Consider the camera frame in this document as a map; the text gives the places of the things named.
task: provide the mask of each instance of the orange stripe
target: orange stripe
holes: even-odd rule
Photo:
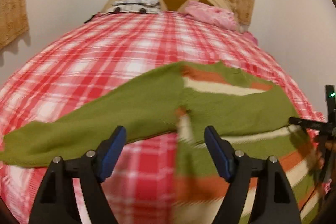
[[[175,115],[179,119],[184,115],[187,115],[187,110],[185,107],[181,106],[178,109],[175,110]]]
[[[298,203],[298,207],[299,207],[299,209],[301,210],[302,209],[302,206],[308,201],[308,198],[310,197],[310,199],[314,196],[314,195],[316,195],[317,193],[319,193],[320,194],[320,197],[323,197],[324,196],[324,190],[323,190],[323,188],[322,188],[322,185],[318,185],[318,187],[317,187],[317,189],[315,190],[315,187],[313,186],[313,187],[311,187],[310,189],[309,189],[309,191],[307,192],[307,194],[306,194],[306,196],[303,198],[303,199],[301,199],[300,201],[299,201],[299,203]]]
[[[252,82],[250,88],[256,89],[256,90],[264,90],[269,91],[272,89],[272,85],[265,84],[265,83],[258,83],[258,82]]]
[[[225,81],[225,79],[223,78],[221,74],[217,72],[203,71],[203,70],[192,68],[190,66],[182,66],[181,73],[183,77],[188,77],[195,81],[206,81],[206,82],[231,85],[230,83]],[[259,83],[259,82],[252,82],[250,86],[250,88],[252,89],[264,90],[264,91],[268,91],[272,89],[272,87],[273,86],[270,84]]]
[[[291,170],[303,161],[312,149],[312,144],[306,143],[298,150],[281,157],[280,163],[285,172]],[[178,202],[193,202],[223,198],[229,184],[218,175],[208,177],[175,176],[176,200]],[[250,188],[256,187],[257,179],[252,178]]]
[[[216,72],[197,70],[189,66],[182,66],[181,70],[182,76],[195,81],[216,82],[229,85],[229,83],[223,79],[222,75]]]

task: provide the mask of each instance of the red plaid bedsheet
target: red plaid bedsheet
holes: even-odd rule
[[[114,14],[63,35],[9,78],[0,90],[1,137],[32,120],[55,121],[133,77],[179,60],[223,60],[240,67],[282,86],[301,117],[323,120],[274,58],[241,34],[178,13]],[[125,146],[103,184],[120,224],[171,223],[175,150],[175,133]],[[1,197],[26,224],[46,169],[0,168]],[[83,223],[90,223],[74,183]]]

